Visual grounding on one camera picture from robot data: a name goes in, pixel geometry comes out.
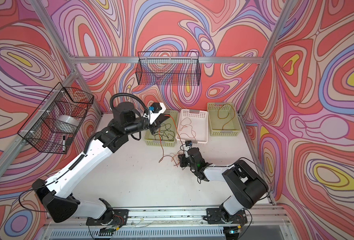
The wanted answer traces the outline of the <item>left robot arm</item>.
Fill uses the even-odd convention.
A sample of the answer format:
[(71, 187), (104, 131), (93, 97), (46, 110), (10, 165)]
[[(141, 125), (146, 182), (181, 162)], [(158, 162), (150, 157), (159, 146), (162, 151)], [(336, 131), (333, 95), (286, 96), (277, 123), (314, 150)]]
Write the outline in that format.
[(103, 226), (111, 225), (115, 213), (106, 200), (99, 199), (97, 203), (81, 201), (73, 196), (73, 190), (96, 166), (127, 143), (130, 136), (147, 130), (154, 134), (169, 118), (165, 115), (164, 103), (147, 106), (133, 94), (113, 95), (110, 108), (113, 119), (87, 140), (84, 150), (74, 160), (47, 180), (38, 179), (32, 184), (36, 196), (55, 223), (69, 218), (89, 218)]

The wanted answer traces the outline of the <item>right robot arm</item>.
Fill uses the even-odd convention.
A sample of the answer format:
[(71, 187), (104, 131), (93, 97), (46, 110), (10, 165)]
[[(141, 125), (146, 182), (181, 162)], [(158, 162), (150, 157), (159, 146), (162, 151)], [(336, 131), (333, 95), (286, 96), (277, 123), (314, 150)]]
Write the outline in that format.
[(207, 163), (199, 148), (190, 148), (178, 154), (181, 168), (190, 168), (197, 177), (198, 183), (224, 182), (232, 192), (219, 207), (207, 208), (203, 220), (210, 225), (235, 224), (243, 225), (247, 219), (243, 217), (245, 210), (251, 209), (266, 193), (269, 186), (246, 162), (238, 159), (229, 166), (215, 166)]

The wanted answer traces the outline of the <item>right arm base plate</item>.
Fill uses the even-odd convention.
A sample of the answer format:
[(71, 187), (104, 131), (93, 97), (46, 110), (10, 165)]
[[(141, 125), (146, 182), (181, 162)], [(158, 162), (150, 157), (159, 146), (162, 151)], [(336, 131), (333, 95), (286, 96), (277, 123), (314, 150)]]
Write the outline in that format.
[(203, 220), (210, 225), (237, 224), (243, 226), (248, 222), (244, 210), (240, 210), (236, 214), (231, 215), (220, 208), (207, 208)]

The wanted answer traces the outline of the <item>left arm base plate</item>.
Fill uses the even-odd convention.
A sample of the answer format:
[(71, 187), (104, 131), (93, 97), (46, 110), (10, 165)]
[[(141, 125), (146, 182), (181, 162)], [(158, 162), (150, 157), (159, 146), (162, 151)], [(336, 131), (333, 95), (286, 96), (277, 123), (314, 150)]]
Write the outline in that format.
[(122, 227), (127, 224), (129, 210), (113, 209), (107, 210), (99, 219), (87, 218), (87, 226), (117, 226)]

